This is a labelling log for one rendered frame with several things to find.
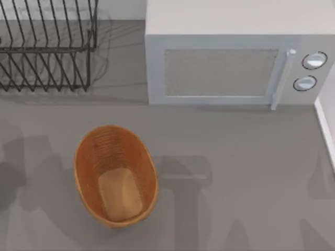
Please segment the brown wicker basket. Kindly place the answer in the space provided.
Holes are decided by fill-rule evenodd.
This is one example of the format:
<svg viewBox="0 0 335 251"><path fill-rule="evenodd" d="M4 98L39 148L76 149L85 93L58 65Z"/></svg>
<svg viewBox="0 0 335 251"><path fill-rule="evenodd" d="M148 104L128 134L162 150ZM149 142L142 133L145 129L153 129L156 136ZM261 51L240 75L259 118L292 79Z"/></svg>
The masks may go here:
<svg viewBox="0 0 335 251"><path fill-rule="evenodd" d="M100 223L123 228L146 219L159 195L152 156L132 131L103 125L79 142L74 180L84 207Z"/></svg>

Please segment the microwave oven door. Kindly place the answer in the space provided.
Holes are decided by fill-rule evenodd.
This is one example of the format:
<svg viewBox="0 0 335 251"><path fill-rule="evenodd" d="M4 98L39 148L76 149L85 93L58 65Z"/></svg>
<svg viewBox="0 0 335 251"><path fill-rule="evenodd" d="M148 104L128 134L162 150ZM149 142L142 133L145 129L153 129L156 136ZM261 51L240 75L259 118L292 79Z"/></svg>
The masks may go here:
<svg viewBox="0 0 335 251"><path fill-rule="evenodd" d="M269 105L291 46L268 35L146 35L149 102Z"/></svg>

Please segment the pale microwave oven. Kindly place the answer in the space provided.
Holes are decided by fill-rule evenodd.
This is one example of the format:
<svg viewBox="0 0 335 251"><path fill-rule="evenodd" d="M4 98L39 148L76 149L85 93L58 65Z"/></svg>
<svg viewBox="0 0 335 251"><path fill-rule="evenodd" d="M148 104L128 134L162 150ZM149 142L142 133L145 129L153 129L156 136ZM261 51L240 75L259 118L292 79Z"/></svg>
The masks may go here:
<svg viewBox="0 0 335 251"><path fill-rule="evenodd" d="M147 0L146 35L280 36L296 56L279 105L313 105L335 64L335 0ZM303 58L324 52L327 62L316 70ZM296 79L313 76L306 92L293 88Z"/></svg>

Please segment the small microwave knob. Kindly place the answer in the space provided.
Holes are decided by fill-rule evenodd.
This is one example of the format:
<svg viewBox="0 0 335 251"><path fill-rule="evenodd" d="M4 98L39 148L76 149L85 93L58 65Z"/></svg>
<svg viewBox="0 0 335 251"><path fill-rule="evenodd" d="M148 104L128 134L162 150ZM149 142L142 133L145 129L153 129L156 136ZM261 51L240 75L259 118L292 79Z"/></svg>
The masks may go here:
<svg viewBox="0 0 335 251"><path fill-rule="evenodd" d="M317 79L313 76L298 78L293 83L293 88L298 92L306 92L313 89L317 84Z"/></svg>

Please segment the large microwave knob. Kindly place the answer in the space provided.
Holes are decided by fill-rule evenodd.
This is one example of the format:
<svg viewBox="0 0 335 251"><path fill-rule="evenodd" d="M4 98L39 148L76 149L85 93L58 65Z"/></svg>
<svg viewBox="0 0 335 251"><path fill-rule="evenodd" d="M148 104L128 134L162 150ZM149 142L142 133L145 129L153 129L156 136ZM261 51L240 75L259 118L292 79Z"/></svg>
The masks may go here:
<svg viewBox="0 0 335 251"><path fill-rule="evenodd" d="M302 60L302 66L307 70L316 70L322 67L328 60L324 52L315 52L306 55Z"/></svg>

